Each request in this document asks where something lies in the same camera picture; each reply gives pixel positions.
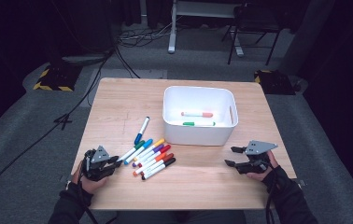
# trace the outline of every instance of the blue marker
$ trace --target blue marker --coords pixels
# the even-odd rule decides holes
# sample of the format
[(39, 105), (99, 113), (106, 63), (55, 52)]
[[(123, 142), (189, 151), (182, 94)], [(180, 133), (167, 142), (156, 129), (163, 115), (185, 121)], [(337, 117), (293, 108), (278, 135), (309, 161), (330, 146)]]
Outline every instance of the blue marker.
[(144, 134), (144, 131), (145, 131), (145, 129), (146, 129), (147, 126), (148, 126), (149, 120), (150, 120), (149, 117), (146, 117), (146, 118), (145, 118), (145, 121), (144, 121), (144, 124), (142, 125), (141, 130), (139, 131), (138, 135), (137, 135), (136, 138), (135, 138), (135, 141), (134, 141), (134, 144), (135, 144), (135, 145), (139, 143), (139, 140), (141, 140), (142, 134)]
[(128, 165), (128, 163), (130, 163), (130, 161), (132, 161), (134, 157), (136, 157), (139, 153), (141, 153), (145, 148), (149, 147), (152, 142), (153, 142), (153, 139), (150, 138), (141, 148), (137, 149), (129, 158), (127, 158), (124, 161), (124, 164)]

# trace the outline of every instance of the green marker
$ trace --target green marker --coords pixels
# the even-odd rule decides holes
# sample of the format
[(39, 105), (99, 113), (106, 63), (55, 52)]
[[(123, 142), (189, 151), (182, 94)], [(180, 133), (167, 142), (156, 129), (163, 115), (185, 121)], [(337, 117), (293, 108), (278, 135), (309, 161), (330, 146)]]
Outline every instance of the green marker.
[(195, 121), (195, 122), (183, 122), (186, 126), (215, 126), (214, 121)]

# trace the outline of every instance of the marker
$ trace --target marker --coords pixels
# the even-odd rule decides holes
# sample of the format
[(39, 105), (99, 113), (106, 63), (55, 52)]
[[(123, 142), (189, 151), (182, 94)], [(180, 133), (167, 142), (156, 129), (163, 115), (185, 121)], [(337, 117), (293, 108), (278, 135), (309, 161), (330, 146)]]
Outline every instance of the marker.
[(145, 121), (144, 121), (144, 124), (142, 124), (141, 130), (140, 130), (139, 133), (136, 135), (134, 144), (137, 144), (137, 143), (139, 142), (139, 140), (141, 140), (142, 134), (144, 134), (144, 131), (145, 131), (145, 129), (146, 129), (147, 126), (148, 126), (149, 120), (150, 120), (149, 117), (146, 117), (146, 118), (145, 118)]
[(175, 158), (171, 158), (169, 161), (165, 162), (164, 164), (158, 166), (156, 169), (152, 170), (151, 172), (149, 172), (148, 174), (145, 174), (142, 176), (142, 180), (146, 180), (149, 177), (156, 175), (157, 173), (160, 172), (160, 170), (164, 169), (165, 167), (171, 165), (172, 163), (174, 163), (174, 161), (176, 161), (177, 159)]
[(145, 141), (142, 140), (140, 141), (138, 144), (136, 144), (132, 149), (130, 149), (130, 151), (128, 151), (126, 154), (124, 154), (122, 157), (120, 157), (118, 159), (118, 161), (124, 161), (124, 159), (126, 159), (127, 157), (129, 157), (134, 151), (136, 151), (137, 149), (141, 148), (144, 145)]
[(160, 144), (163, 144), (164, 143), (164, 139), (160, 139), (159, 141), (157, 141), (155, 144), (153, 144), (153, 146), (151, 147), (148, 147), (146, 150), (144, 150), (143, 152), (141, 152), (141, 154), (137, 155), (135, 158), (134, 158), (134, 161), (137, 161), (139, 160), (140, 158), (144, 157), (145, 155), (147, 155), (153, 148), (155, 147), (158, 147)]
[(168, 155), (166, 155), (164, 158), (162, 158), (161, 160), (157, 161), (156, 163), (152, 164), (151, 166), (147, 167), (146, 169), (144, 169), (141, 172), (141, 175), (145, 175), (150, 173), (152, 170), (156, 169), (158, 166), (160, 166), (161, 164), (164, 164), (166, 161), (169, 161), (171, 158), (174, 157), (174, 153), (170, 153)]
[(128, 165), (128, 163), (130, 163), (130, 161), (133, 160), (134, 157), (136, 157), (136, 155), (138, 155), (139, 153), (141, 153), (145, 148), (147, 148), (148, 146), (150, 146), (150, 144), (153, 142), (153, 140), (150, 138), (146, 143), (144, 143), (144, 145), (142, 145), (141, 148), (137, 149), (131, 156), (129, 156), (125, 161), (124, 164)]
[(158, 152), (160, 149), (162, 149), (164, 147), (164, 144), (159, 145), (158, 147), (155, 147), (153, 150), (151, 150), (147, 155), (145, 155), (144, 157), (140, 158), (139, 160), (135, 161), (133, 163), (133, 167), (137, 166), (139, 163), (141, 163), (141, 161), (146, 161), (151, 155), (155, 154), (156, 152)]
[(145, 164), (142, 164), (142, 166), (139, 167), (139, 169), (141, 169), (139, 173), (141, 173), (142, 171), (148, 169), (148, 168), (149, 168), (151, 165), (153, 165), (154, 163), (156, 163), (156, 162), (158, 162), (158, 161), (164, 159), (166, 156), (167, 156), (167, 153), (164, 152), (164, 153), (160, 154), (159, 156), (157, 156), (155, 159), (153, 159), (153, 160), (151, 160), (151, 161), (149, 161), (149, 162), (147, 162), (147, 163), (145, 163)]
[(183, 122), (186, 126), (215, 126), (214, 121), (194, 121), (194, 122)]
[(203, 117), (203, 118), (212, 118), (214, 114), (208, 112), (181, 112), (180, 115), (186, 117)]
[(162, 155), (164, 152), (168, 151), (168, 149), (170, 149), (170, 147), (171, 147), (170, 145), (167, 145), (167, 146), (163, 147), (162, 149), (160, 149), (160, 151), (158, 151), (158, 152), (156, 152), (155, 154), (151, 155), (147, 160), (141, 161), (141, 162), (138, 164), (138, 166), (139, 166), (139, 167), (142, 167), (142, 166), (148, 164), (149, 162), (152, 162), (152, 161), (158, 159), (157, 157), (160, 156), (160, 155)]
[(148, 164), (145, 166), (142, 166), (141, 168), (137, 169), (136, 171), (133, 172), (133, 175), (139, 175), (141, 174), (143, 171), (149, 171), (149, 170), (153, 170), (154, 168), (160, 166), (161, 164), (165, 163), (166, 161), (170, 160), (171, 158), (174, 157), (174, 153), (168, 154), (166, 156), (164, 156), (161, 160), (156, 161), (154, 164)]

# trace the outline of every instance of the black curtain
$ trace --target black curtain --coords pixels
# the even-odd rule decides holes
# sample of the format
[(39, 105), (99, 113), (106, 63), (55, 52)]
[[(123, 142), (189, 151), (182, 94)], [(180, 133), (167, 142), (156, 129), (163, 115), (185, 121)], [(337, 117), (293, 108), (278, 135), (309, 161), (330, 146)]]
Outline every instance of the black curtain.
[(39, 52), (18, 4), (0, 1), (0, 117), (25, 94), (23, 79), (45, 60)]
[(139, 0), (120, 0), (118, 5), (126, 26), (141, 23), (141, 5)]
[(148, 27), (156, 29), (159, 23), (167, 25), (171, 22), (173, 0), (147, 0)]
[(309, 81), (304, 97), (353, 177), (353, 0), (335, 2), (299, 75)]

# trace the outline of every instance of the table leg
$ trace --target table leg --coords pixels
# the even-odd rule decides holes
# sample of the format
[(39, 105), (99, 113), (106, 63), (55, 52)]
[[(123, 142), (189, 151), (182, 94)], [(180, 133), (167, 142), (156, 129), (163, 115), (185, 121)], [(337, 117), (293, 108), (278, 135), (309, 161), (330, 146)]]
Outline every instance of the table leg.
[[(233, 39), (233, 33), (234, 33), (234, 31), (230, 31), (230, 36), (232, 39)], [(238, 40), (238, 37), (234, 41), (234, 47), (235, 47), (235, 52), (237, 53), (237, 56), (240, 58), (243, 57), (244, 52), (243, 52), (243, 49), (241, 48), (240, 41)]]
[(174, 53), (176, 51), (176, 39), (177, 39), (176, 27), (177, 27), (177, 0), (174, 0), (172, 27), (171, 27), (171, 34), (170, 34), (170, 43), (168, 45), (168, 53)]

